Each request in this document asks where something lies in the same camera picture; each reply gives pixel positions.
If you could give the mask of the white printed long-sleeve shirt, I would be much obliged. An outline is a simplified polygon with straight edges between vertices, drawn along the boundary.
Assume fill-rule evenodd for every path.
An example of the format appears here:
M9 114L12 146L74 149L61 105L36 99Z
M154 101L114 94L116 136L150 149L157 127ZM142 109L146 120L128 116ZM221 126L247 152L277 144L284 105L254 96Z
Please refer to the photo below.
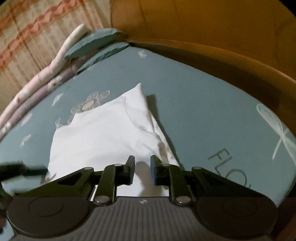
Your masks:
M119 196L168 196L165 186L152 182L150 158L177 165L171 148L147 105L142 85L100 107L74 115L70 124L56 129L48 164L48 180L54 181L85 167L102 171L135 158L132 185L117 189Z

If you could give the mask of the purple floral folded quilt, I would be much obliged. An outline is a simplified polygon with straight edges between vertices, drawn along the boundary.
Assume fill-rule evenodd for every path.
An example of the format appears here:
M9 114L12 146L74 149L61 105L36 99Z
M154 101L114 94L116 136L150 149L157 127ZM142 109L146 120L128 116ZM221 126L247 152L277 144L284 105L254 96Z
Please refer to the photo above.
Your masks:
M26 101L24 101L1 128L1 140L35 105L37 105L64 82L75 76L78 69L94 54L95 52L92 52L74 59L56 77L39 88Z

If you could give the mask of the teal floral bed sheet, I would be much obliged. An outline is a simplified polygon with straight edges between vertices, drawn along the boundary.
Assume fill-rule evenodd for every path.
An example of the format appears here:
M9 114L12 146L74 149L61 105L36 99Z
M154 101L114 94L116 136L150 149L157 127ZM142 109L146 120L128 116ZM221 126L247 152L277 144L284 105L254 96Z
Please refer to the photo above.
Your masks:
M1 130L1 240L271 240L295 136L229 83L117 44Z

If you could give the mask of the pink floral folded quilt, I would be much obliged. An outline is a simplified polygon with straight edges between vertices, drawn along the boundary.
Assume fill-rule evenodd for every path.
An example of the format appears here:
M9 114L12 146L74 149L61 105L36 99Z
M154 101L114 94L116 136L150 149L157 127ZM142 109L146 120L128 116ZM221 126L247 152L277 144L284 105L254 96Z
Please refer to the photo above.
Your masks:
M1 113L1 128L24 101L26 101L40 87L48 83L65 66L67 63L65 56L68 50L88 32L89 29L85 24L80 24L73 30L52 62L25 84Z

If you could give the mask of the patterned beige curtain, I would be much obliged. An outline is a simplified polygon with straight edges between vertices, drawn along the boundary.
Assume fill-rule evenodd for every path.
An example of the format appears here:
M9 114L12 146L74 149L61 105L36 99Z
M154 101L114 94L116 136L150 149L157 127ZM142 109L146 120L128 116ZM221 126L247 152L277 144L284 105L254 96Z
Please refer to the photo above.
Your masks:
M109 1L5 1L1 4L1 110L48 66L80 24L110 27Z

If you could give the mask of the upper teal pillow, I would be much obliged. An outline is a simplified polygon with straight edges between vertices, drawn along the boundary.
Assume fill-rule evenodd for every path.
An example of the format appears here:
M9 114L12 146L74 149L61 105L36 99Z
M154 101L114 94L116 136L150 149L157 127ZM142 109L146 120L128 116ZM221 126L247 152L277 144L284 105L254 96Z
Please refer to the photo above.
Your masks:
M102 28L95 30L90 35L83 37L75 43L66 53L65 58L81 57L93 50L104 47L116 40L122 32L115 28Z

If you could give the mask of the teal pillow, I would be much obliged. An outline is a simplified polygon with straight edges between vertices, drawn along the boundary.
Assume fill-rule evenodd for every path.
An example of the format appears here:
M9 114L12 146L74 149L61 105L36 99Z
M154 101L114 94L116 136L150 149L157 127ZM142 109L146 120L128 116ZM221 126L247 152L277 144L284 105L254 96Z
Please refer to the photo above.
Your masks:
M95 63L102 61L116 53L119 53L120 51L123 51L129 46L127 42L114 42L102 49L100 49L94 56L89 58L77 71L77 73L80 73L87 68L91 67Z
M116 40L122 32L115 28L102 28L95 30L90 35L83 37L75 43L66 53L65 58L81 57L93 50L104 47Z

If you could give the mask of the lower teal pillow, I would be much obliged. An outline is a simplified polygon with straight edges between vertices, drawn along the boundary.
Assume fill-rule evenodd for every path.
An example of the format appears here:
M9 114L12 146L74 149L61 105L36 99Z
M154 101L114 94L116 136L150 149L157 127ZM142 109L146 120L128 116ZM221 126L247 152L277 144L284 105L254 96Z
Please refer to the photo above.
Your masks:
M114 42L102 49L100 49L94 56L89 58L77 71L77 73L80 73L87 68L91 67L95 63L102 61L116 53L119 53L120 51L123 51L129 46L127 42Z

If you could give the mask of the wooden headboard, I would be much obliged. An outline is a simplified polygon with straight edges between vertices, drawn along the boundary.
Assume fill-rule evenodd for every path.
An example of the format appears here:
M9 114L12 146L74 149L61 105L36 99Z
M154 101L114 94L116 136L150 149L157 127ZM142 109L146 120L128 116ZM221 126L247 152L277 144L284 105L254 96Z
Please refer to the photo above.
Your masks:
M162 123L200 165L279 206L271 236L295 240L295 15L283 1L111 1L128 40L197 69Z

